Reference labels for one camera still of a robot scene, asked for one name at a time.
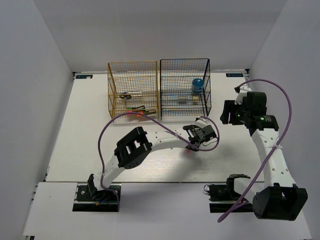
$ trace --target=metal mesh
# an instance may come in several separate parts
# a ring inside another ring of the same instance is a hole
[[[127,111],[137,111],[158,117],[157,78],[156,61],[108,63],[110,116],[113,118]]]
[[[192,89],[194,79],[204,80],[200,93]],[[160,106],[161,117],[208,116],[211,110],[210,60],[162,59]]]

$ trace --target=white panel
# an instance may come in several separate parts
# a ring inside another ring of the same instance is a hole
[[[303,213],[295,221],[259,220],[250,213],[210,213],[203,183],[125,183],[120,212],[72,212],[76,183],[42,182],[24,234],[37,240],[302,240],[310,233]]]
[[[304,207],[313,239],[320,239],[319,66],[320,2],[288,1],[255,60],[250,76],[280,84],[288,92],[293,116],[283,152],[297,185],[306,188]],[[266,83],[252,84],[268,97],[268,112],[284,129],[288,107],[282,93]]]
[[[74,72],[108,62],[209,58],[250,68],[286,0],[34,0]]]
[[[72,72],[32,0],[0,3],[0,233],[20,239],[72,86]]]
[[[226,77],[225,73],[211,74],[212,109],[209,117],[219,127],[221,141],[210,152],[187,152],[175,148],[152,152],[134,169],[125,170],[117,182],[225,182],[230,174],[253,177],[261,163],[249,131],[243,125],[223,125],[220,116],[225,100],[235,100],[234,87],[243,77]],[[104,74],[92,79],[76,79],[53,151],[47,181],[86,182],[91,173],[101,171],[97,142],[104,125],[111,119],[108,112],[108,82]],[[172,130],[192,122],[167,124]],[[163,129],[154,123],[112,124],[101,141],[102,154],[109,161],[116,143],[137,126],[145,131]]]

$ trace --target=yellow wire basket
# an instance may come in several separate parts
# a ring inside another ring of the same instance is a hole
[[[125,112],[158,118],[157,61],[108,63],[108,109],[112,118]]]

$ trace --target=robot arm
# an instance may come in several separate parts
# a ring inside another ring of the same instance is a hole
[[[292,178],[282,149],[276,146],[279,138],[277,120],[266,115],[267,97],[263,92],[253,92],[249,87],[236,89],[236,100],[226,100],[221,115],[223,124],[245,125],[254,141],[261,163],[266,159],[272,147],[277,147],[266,163],[264,187],[255,183],[245,196],[252,203],[253,212],[258,219],[276,219],[294,221],[308,195],[304,188],[298,188]],[[227,179],[227,188],[242,194],[251,180],[243,174],[234,174]]]
[[[194,124],[186,125],[174,131],[177,136],[189,139],[191,144],[197,147],[217,137],[212,126],[204,118],[197,118]],[[114,155],[105,164],[102,179],[103,186],[108,188],[111,182],[124,170],[136,168],[151,152],[172,148],[187,148],[196,151],[196,149],[180,140],[177,136],[166,131],[147,133],[141,126],[134,128],[117,142]],[[91,188],[89,189],[91,196],[98,191],[104,190],[101,187],[101,177],[101,174],[92,174],[89,177],[88,186]]]

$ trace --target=white wall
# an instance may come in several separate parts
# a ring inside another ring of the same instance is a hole
[[[0,4],[0,238],[20,239],[72,73],[32,0]]]
[[[288,92],[291,127],[283,151],[298,187],[306,188],[303,209],[313,239],[320,239],[320,1],[289,0],[250,71],[251,78],[273,80]],[[266,83],[252,84],[268,96],[268,112],[284,129],[288,107],[280,91]]]
[[[74,72],[108,62],[209,58],[250,68],[286,0],[34,0]]]

